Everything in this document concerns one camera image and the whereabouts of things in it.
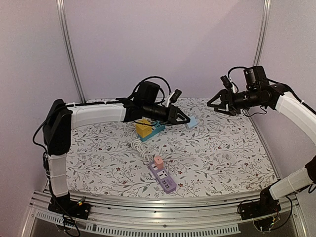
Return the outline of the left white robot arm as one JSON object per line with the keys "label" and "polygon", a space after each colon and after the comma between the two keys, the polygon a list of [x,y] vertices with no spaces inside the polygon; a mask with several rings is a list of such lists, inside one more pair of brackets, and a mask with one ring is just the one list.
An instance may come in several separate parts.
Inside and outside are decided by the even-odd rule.
{"label": "left white robot arm", "polygon": [[181,95],[180,90],[170,91],[168,97],[157,101],[163,89],[151,80],[141,80],[128,97],[93,103],[65,103],[62,99],[53,102],[46,119],[35,133],[43,132],[43,144],[33,143],[44,149],[43,166],[49,180],[54,206],[62,214],[70,214],[73,203],[66,179],[66,157],[71,146],[71,131],[78,127],[105,123],[131,122],[142,118],[159,121],[165,125],[190,122],[190,118],[174,106]]}

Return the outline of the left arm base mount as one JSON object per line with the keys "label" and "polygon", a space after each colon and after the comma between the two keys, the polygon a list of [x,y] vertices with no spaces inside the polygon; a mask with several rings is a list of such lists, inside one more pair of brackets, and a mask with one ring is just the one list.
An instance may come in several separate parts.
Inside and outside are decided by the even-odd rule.
{"label": "left arm base mount", "polygon": [[48,210],[59,214],[70,215],[73,218],[87,220],[90,215],[91,205],[86,202],[79,204],[79,201],[56,199],[52,197]]}

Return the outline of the purple power strip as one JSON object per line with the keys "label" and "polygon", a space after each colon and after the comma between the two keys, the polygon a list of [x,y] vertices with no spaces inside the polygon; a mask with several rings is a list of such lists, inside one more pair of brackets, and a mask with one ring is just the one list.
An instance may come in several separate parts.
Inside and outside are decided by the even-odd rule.
{"label": "purple power strip", "polygon": [[167,194],[176,190],[177,185],[165,168],[158,169],[155,163],[151,162],[149,163],[149,170]]}

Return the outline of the teal power strip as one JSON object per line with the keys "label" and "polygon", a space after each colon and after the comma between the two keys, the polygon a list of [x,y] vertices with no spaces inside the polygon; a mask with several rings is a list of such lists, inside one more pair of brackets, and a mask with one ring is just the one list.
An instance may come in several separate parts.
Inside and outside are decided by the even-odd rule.
{"label": "teal power strip", "polygon": [[138,135],[138,137],[140,138],[140,140],[142,142],[145,142],[149,139],[151,139],[152,137],[158,135],[160,132],[162,132],[163,130],[165,130],[165,125],[157,123],[155,126],[152,127],[152,132],[151,134],[147,135],[146,137],[141,137],[140,135]]}

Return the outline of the pink plug adapter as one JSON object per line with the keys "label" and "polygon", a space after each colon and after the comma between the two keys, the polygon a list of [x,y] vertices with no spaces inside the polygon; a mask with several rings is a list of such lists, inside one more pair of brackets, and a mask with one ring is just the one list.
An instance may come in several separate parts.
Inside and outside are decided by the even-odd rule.
{"label": "pink plug adapter", "polygon": [[163,169],[163,159],[160,156],[154,157],[154,164],[157,169]]}

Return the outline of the yellow cube socket adapter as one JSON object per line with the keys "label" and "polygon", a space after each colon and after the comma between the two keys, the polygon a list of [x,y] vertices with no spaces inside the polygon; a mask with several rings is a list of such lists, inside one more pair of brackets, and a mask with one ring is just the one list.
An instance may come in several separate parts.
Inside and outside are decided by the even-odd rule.
{"label": "yellow cube socket adapter", "polygon": [[152,133],[152,124],[147,119],[135,122],[136,132],[141,138],[145,138]]}

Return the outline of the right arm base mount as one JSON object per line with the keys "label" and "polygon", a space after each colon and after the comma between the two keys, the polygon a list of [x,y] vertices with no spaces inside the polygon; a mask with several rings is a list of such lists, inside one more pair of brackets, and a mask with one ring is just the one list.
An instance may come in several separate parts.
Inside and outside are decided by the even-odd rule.
{"label": "right arm base mount", "polygon": [[237,207],[237,212],[242,220],[270,215],[280,211],[281,206],[279,201],[267,195],[260,196],[258,201],[249,199],[243,200]]}

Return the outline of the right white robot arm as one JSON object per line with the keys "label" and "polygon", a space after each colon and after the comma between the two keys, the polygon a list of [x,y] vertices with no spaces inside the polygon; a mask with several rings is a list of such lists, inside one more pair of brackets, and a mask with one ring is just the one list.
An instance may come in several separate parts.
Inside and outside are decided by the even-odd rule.
{"label": "right white robot arm", "polygon": [[[207,105],[218,113],[239,115],[252,107],[270,108],[287,118],[314,143],[316,141],[316,113],[294,90],[281,82],[267,78],[262,66],[243,67],[246,90],[239,92],[229,74],[222,76],[224,89],[220,90]],[[278,200],[289,194],[298,193],[316,182],[316,159],[287,177],[266,187],[260,192],[258,202],[243,203],[242,213],[266,215],[277,211]]]}

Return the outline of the light blue plug adapter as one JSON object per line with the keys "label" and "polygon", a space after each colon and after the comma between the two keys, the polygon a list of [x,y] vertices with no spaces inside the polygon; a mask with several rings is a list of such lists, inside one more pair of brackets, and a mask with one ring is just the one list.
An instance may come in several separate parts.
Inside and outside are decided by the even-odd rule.
{"label": "light blue plug adapter", "polygon": [[190,116],[190,122],[186,124],[187,129],[191,129],[197,126],[198,122],[194,116]]}

